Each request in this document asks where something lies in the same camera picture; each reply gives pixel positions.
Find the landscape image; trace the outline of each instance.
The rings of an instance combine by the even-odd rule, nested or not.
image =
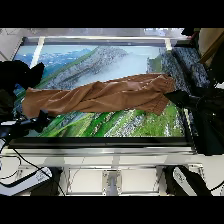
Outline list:
[[[36,46],[21,46],[14,60],[30,66]],[[163,72],[165,48],[155,46],[44,45],[39,62],[45,65],[37,89],[73,89],[95,81]],[[21,111],[25,90],[17,86],[15,109]],[[178,109],[169,103],[162,115],[142,110],[104,113],[79,111],[59,115],[39,137],[184,136]]]

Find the brown object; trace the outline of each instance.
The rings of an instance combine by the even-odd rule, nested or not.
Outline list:
[[[57,116],[72,111],[112,112],[138,109],[160,115],[169,100],[163,95],[174,90],[174,80],[165,74],[143,74],[94,82],[73,90],[28,88],[22,102],[26,116],[37,117],[40,109]]]
[[[211,64],[214,54],[224,42],[224,28],[202,28],[199,33],[200,63]]]

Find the display screen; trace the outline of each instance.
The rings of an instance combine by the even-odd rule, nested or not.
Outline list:
[[[36,46],[21,46],[14,60],[30,66]],[[74,89],[95,81],[162,72],[165,47],[44,45],[38,63],[45,65],[37,89]],[[25,90],[17,86],[15,109],[21,110]],[[27,137],[182,137],[184,127],[174,104],[157,116],[142,110],[62,114],[42,131]]]

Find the brown cloth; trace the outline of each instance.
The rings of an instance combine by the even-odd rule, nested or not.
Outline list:
[[[73,90],[28,88],[22,102],[27,117],[37,117],[40,109],[57,116],[72,111],[113,112],[138,109],[160,115],[169,100],[163,95],[174,90],[174,80],[165,74],[142,74],[94,82]]]

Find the metal bracket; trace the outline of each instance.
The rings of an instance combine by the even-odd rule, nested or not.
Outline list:
[[[119,196],[122,193],[121,171],[104,170],[102,175],[102,194],[104,196]]]

